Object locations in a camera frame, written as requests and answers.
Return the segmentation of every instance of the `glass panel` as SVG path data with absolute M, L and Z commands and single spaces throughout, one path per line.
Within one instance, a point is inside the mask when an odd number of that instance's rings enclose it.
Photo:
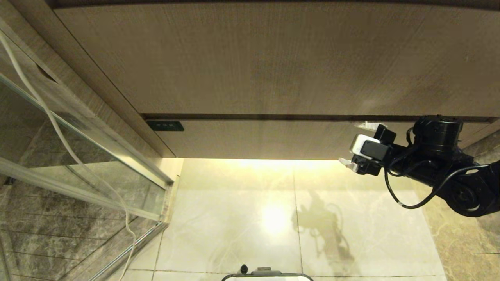
M 80 167 L 66 151 L 47 115 L 23 98 L 25 93 L 0 83 L 0 157 L 96 197 L 117 204 L 118 198 Z M 71 119 L 80 128 L 85 125 Z M 105 179 L 129 207 L 160 215 L 165 190 L 61 123 L 70 146 L 94 173 Z

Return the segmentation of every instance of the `tile grout line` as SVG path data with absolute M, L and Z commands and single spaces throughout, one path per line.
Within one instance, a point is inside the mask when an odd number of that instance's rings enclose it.
M 115 220 L 115 221 L 123 221 L 124 220 L 124 218 L 90 217 L 90 216 L 68 216 L 68 215 L 56 215 L 56 214 L 32 213 L 32 212 L 18 212 L 18 211 L 6 211 L 6 210 L 0 210 L 0 213 L 16 213 L 16 214 L 23 214 L 23 215 L 44 216 L 44 217 L 54 217 L 54 218 L 92 219 L 92 220 Z
M 55 280 L 52 280 L 52 279 L 44 279 L 44 278 L 40 278 L 40 277 L 31 277 L 31 276 L 26 276 L 26 275 L 20 275 L 20 274 L 12 274 L 14 276 L 20 276 L 20 277 L 27 277 L 27 278 L 30 278 L 30 279 L 38 279 L 38 280 L 47 280 L 47 281 L 55 281 Z
M 54 236 L 54 237 L 63 237 L 63 238 L 72 238 L 72 239 L 88 239 L 88 240 L 102 240 L 107 241 L 107 238 L 93 238 L 93 237 L 79 237 L 79 236 L 66 236 L 59 234 L 44 234 L 44 233 L 32 233 L 32 232 L 24 232 L 10 229 L 0 228 L 0 232 L 13 232 L 13 233 L 21 233 L 21 234 L 29 234 L 29 235 L 41 235 L 41 236 Z
M 156 260 L 154 262 L 154 269 L 153 269 L 153 274 L 151 276 L 151 281 L 153 281 L 155 279 L 155 272 L 157 271 L 156 270 L 156 267 L 158 265 L 158 259 L 160 258 L 160 249 L 162 248 L 162 242 L 163 242 L 163 235 L 165 234 L 165 231 L 168 229 L 169 227 L 167 226 L 165 228 L 165 230 L 163 230 L 161 232 L 161 237 L 159 239 L 159 245 L 158 245 L 158 251 L 156 252 Z
M 293 165 L 293 167 L 291 169 L 291 175 L 292 175 L 292 179 L 293 179 L 292 182 L 293 182 L 293 195 L 295 198 L 295 216 L 297 218 L 297 230 L 298 230 L 299 229 L 299 206 L 297 205 L 297 189 L 295 186 L 295 165 Z M 304 265 L 302 262 L 302 245 L 301 245 L 300 231 L 297 231 L 297 235 L 298 235 L 298 252 L 300 254 L 300 271 L 302 274 L 304 274 Z
M 432 275 L 401 275 L 401 276 L 342 276 L 342 275 L 337 275 L 337 276 L 328 276 L 328 275 L 309 275 L 309 277 L 320 277 L 320 278 L 411 278 L 411 277 L 441 277 L 441 276 L 446 276 L 445 274 L 432 274 Z
M 130 271 L 146 271 L 146 272 L 169 272 L 169 273 L 194 273 L 194 274 L 235 274 L 234 272 L 201 272 L 201 271 L 183 271 L 183 270 L 153 270 L 153 269 L 137 269 L 129 268 Z
M 80 259 L 77 259 L 77 258 L 62 257 L 62 256 L 51 256 L 51 255 L 37 254 L 37 253 L 31 253 L 31 252 L 10 251 L 10 250 L 7 250 L 5 252 L 7 252 L 7 253 L 14 253 L 14 254 L 21 254 L 21 255 L 30 255 L 30 256 L 36 256 L 36 257 L 51 258 L 51 259 L 62 259 L 62 260 L 80 261 Z
M 130 219 L 129 223 L 131 224 L 132 222 L 134 222 L 135 220 L 137 220 L 137 218 L 139 218 L 138 216 L 134 219 Z M 124 225 L 122 228 L 120 228 L 117 232 L 115 232 L 113 235 L 111 235 L 111 237 L 109 237 L 108 239 L 105 239 L 105 242 L 102 243 L 99 247 L 97 247 L 96 249 L 94 249 L 91 253 L 89 253 L 84 259 L 82 259 L 77 265 L 73 266 L 71 269 L 69 269 L 64 275 L 62 275 L 62 277 L 60 279 L 63 279 L 64 277 L 68 276 L 69 273 L 71 273 L 74 269 L 76 269 L 77 267 L 79 267 L 80 265 L 83 264 L 83 262 L 88 258 L 90 257 L 91 255 L 93 255 L 94 253 L 96 253 L 99 249 L 103 248 L 109 241 L 111 241 L 111 239 L 113 239 L 114 237 L 116 237 L 117 235 L 119 235 L 119 233 L 121 231 L 123 231 L 124 229 L 126 228 L 126 226 Z M 85 270 L 87 270 L 92 264 L 88 265 L 87 267 L 85 267 Z

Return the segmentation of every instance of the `marble tile floor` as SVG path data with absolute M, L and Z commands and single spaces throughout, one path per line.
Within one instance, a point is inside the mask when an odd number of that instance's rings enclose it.
M 406 202 L 411 181 L 393 186 Z M 124 280 L 220 281 L 272 267 L 315 281 L 445 281 L 421 210 L 338 161 L 186 159 L 170 226 Z M 117 271 L 108 280 L 117 280 Z

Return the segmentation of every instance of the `glass shower door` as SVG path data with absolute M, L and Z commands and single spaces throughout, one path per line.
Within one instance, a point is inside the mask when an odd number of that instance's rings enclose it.
M 2 75 L 0 103 L 0 174 L 80 200 L 123 209 L 109 188 L 71 158 L 37 102 Z M 159 176 L 148 178 L 147 173 L 133 169 L 131 157 L 124 162 L 112 155 L 83 131 L 98 132 L 71 116 L 65 117 L 57 116 L 61 130 L 86 166 L 117 190 L 131 214 L 159 220 L 168 183 Z

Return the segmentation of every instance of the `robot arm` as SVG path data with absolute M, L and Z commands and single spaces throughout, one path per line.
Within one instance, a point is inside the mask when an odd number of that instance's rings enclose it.
M 422 116 L 406 133 L 408 146 L 394 144 L 396 133 L 379 125 L 374 137 L 357 135 L 347 165 L 360 175 L 378 176 L 384 169 L 385 183 L 394 200 L 416 209 L 434 196 L 441 197 L 455 212 L 480 217 L 500 211 L 500 161 L 479 165 L 458 148 L 463 122 L 445 116 Z M 410 132 L 415 135 L 411 141 Z M 422 202 L 405 205 L 394 194 L 389 175 L 408 177 L 432 187 Z

